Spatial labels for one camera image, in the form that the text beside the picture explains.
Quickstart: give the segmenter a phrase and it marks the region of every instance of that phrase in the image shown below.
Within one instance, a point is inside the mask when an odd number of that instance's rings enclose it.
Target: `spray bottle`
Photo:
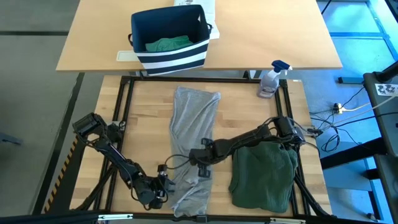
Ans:
[[[257,96],[261,98],[271,98],[279,87],[279,75],[281,70],[292,70],[293,68],[281,60],[272,62],[274,67],[267,75],[264,75],[260,82]]]

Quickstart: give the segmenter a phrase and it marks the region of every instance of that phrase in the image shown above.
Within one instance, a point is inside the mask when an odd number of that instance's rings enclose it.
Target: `wooden tabletop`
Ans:
[[[112,119],[120,78],[119,76],[105,76],[104,78],[95,113],[100,114],[106,122],[110,122]],[[302,83],[300,81],[288,81],[288,85],[294,119],[302,125],[311,125]],[[211,92],[219,91],[221,93],[213,130],[214,139],[235,137],[252,130],[267,118],[277,115],[274,98],[265,100],[256,96],[258,84],[136,81],[134,83],[122,153],[126,158],[138,162],[147,175],[150,176],[156,176],[157,166],[163,164],[165,159],[171,155],[169,124],[173,112],[174,91],[178,86]],[[124,92],[122,105],[124,105],[126,91],[127,88]],[[315,143],[310,138],[307,138],[307,141]],[[300,155],[305,182],[309,191],[311,191],[323,209],[331,213],[317,150],[311,146],[302,146]],[[94,149],[86,149],[70,208],[79,206],[98,183],[102,161],[103,155],[101,153],[96,152]],[[231,162],[231,157],[229,157],[213,166],[213,186],[207,214],[292,216],[290,207],[283,214],[261,209],[235,207],[231,203],[231,197],[228,192],[232,176]],[[173,173],[171,171],[168,170],[168,174],[172,178]],[[106,186],[104,189],[101,208],[104,206],[108,187]],[[303,213],[300,191],[297,186],[296,193],[298,210]],[[115,212],[147,212],[139,202],[130,197],[130,191],[119,176],[116,180],[111,209]],[[151,210],[149,212],[172,213],[167,205],[164,205],[160,210]]]
[[[135,71],[140,62],[117,62],[132,50],[131,14],[173,6],[174,0],[81,0],[57,71]],[[204,69],[262,70],[274,60],[294,69],[341,68],[315,0],[216,0],[220,39],[210,40]]]

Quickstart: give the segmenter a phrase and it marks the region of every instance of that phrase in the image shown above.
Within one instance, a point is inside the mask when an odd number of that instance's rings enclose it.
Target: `white cable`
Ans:
[[[341,121],[337,121],[337,122],[331,124],[330,126],[324,128],[323,130],[328,129],[328,128],[330,128],[331,126],[335,126],[335,124],[341,123],[341,122],[346,121],[346,120],[351,119],[351,118],[355,118],[355,117],[357,117],[357,116],[359,116],[359,115],[362,115],[362,114],[365,114],[365,113],[367,113],[367,112],[369,112],[369,111],[371,111],[371,110],[374,110],[374,109],[378,108],[379,106],[383,105],[384,103],[387,103],[388,101],[394,99],[395,97],[396,97],[396,96],[392,96],[392,97],[390,97],[390,98],[384,100],[383,102],[379,103],[378,105],[373,106],[371,109],[369,109],[369,110],[367,110],[367,111],[363,111],[362,113],[359,113],[359,114],[354,115],[354,116],[352,116],[352,117],[349,117],[349,118],[346,118],[346,119],[342,119]]]
[[[369,104],[370,104],[370,103],[366,103],[366,104],[364,104],[364,105],[362,105],[362,106],[359,106],[359,107],[357,107],[357,108],[354,108],[354,109],[346,109],[346,108],[344,108],[344,107],[342,107],[342,108],[340,108],[340,109],[341,109],[341,111],[356,111],[356,110],[361,109],[362,107],[367,106],[367,105],[369,105]]]

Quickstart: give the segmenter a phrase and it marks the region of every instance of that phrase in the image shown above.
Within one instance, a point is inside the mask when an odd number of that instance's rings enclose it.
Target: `gray floor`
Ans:
[[[376,11],[385,10],[383,1],[372,2]],[[77,0],[2,0],[0,30],[68,30],[77,4]],[[323,9],[325,3],[320,2],[319,6]],[[333,2],[324,18],[330,32],[378,31],[363,2]],[[386,15],[381,16],[381,21],[396,45],[398,35],[393,31],[398,30],[397,24],[391,22],[391,17]],[[24,140],[21,146],[0,143],[0,216],[29,213],[37,193],[60,118],[77,76],[76,73],[55,72],[64,41],[64,37],[0,36],[0,132]],[[382,40],[334,38],[333,41],[344,66],[342,70],[292,71],[286,77],[303,80],[312,112],[329,109],[333,103],[344,103],[359,90],[360,86],[357,85],[336,84],[337,77],[360,77],[364,72],[382,70],[394,61]],[[180,72],[174,75],[238,77],[239,72]],[[86,74],[73,121],[94,110],[102,77],[103,74],[99,73]],[[346,107],[354,108],[368,101],[363,91]],[[352,113],[345,113],[335,119],[341,120],[351,115]],[[372,131],[364,135],[361,132],[364,127]],[[346,126],[345,129],[359,142],[380,135],[373,119]],[[332,132],[328,131],[319,137],[318,145],[322,145],[331,135]],[[72,131],[69,130],[61,155],[62,162],[72,138]],[[348,144],[352,142],[345,133],[341,134],[341,140]],[[368,220],[364,216],[371,212],[367,192],[342,189],[341,184],[334,180],[337,175],[346,174],[358,183],[354,186],[355,189],[366,189],[369,181],[360,176],[363,167],[364,161],[360,161],[340,167],[340,170],[325,171],[335,215]],[[378,185],[378,191],[382,191],[379,182],[375,185]],[[381,203],[383,210],[388,213],[385,199],[381,199]],[[385,215],[385,222],[392,222],[388,215]]]

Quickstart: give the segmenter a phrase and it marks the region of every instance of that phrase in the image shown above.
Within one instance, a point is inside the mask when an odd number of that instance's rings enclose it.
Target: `paper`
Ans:
[[[374,84],[379,96],[398,96],[398,85],[395,84]]]
[[[219,39],[220,32],[216,25],[216,1],[215,0],[174,0],[174,6],[186,6],[191,4],[199,4],[202,6],[207,23],[213,26],[210,39]]]

